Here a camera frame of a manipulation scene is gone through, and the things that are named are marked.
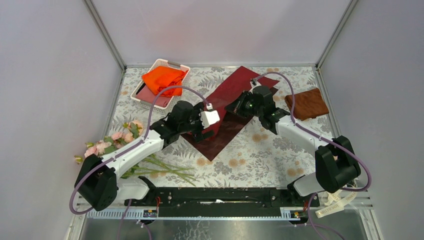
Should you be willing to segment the dark red wrapping paper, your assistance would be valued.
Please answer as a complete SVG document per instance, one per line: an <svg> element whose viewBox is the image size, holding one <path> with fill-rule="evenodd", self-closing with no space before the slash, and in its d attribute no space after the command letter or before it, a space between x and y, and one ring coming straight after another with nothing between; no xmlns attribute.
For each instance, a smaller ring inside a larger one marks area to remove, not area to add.
<svg viewBox="0 0 424 240"><path fill-rule="evenodd" d="M217 89L206 99L213 104L219 113L220 122L213 124L204 133L213 131L214 135L200 142L195 142L190 134L182 137L198 150L206 159L213 161L214 158L231 142L231 140L252 119L238 117L225 110L225 106L238 98L243 91L249 91L252 87L250 80L259 76L258 73L241 66L235 70Z"/></svg>

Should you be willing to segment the pink fake flower bunch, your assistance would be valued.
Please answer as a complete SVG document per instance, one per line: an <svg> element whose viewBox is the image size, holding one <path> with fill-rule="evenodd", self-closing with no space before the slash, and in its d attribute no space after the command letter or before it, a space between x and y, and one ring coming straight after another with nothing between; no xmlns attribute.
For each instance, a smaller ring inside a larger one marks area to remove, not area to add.
<svg viewBox="0 0 424 240"><path fill-rule="evenodd" d="M143 124L138 120L127 121L122 124L123 130L117 131L111 135L105 136L102 140L97 142L87 142L86 151L83 155L75 155L74 161L79 165L84 160L94 154L97 157L101 157L107 153L111 153L115 150L119 150L127 144L137 140L141 137L144 132ZM190 168L180 167L164 163L155 154L151 154L134 166L129 168L123 175L122 179L128 179L132 177L149 176L151 178L164 177L165 175L176 175L183 181L194 186L193 181L195 180L194 175L189 174Z"/></svg>

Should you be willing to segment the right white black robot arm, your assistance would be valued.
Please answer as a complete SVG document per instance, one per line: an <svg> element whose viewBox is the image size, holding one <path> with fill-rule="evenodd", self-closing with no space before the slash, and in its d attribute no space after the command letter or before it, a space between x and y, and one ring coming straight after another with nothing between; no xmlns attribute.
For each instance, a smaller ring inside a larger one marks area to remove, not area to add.
<svg viewBox="0 0 424 240"><path fill-rule="evenodd" d="M287 186L286 198L293 206L301 205L308 195L315 192L335 193L361 174L358 161L351 156L351 144L346 137L326 142L308 128L297 126L288 111L276 107L273 94L266 86L244 91L225 110L243 118L257 117L263 128L289 139L314 156L315 171Z"/></svg>

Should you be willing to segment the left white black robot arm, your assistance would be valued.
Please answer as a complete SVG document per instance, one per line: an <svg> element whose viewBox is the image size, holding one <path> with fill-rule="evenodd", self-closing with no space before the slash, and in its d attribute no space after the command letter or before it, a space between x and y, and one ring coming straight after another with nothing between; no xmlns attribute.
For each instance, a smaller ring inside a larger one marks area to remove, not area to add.
<svg viewBox="0 0 424 240"><path fill-rule="evenodd" d="M152 204L155 192L146 181L123 179L124 173L176 142L182 134L191 134L197 141L212 136L213 131L203 131L219 121L219 113L211 104L192 105L178 101L170 113L149 127L146 136L102 157L91 154L82 164L72 195L80 194L98 212L119 201L138 200L144 206Z"/></svg>

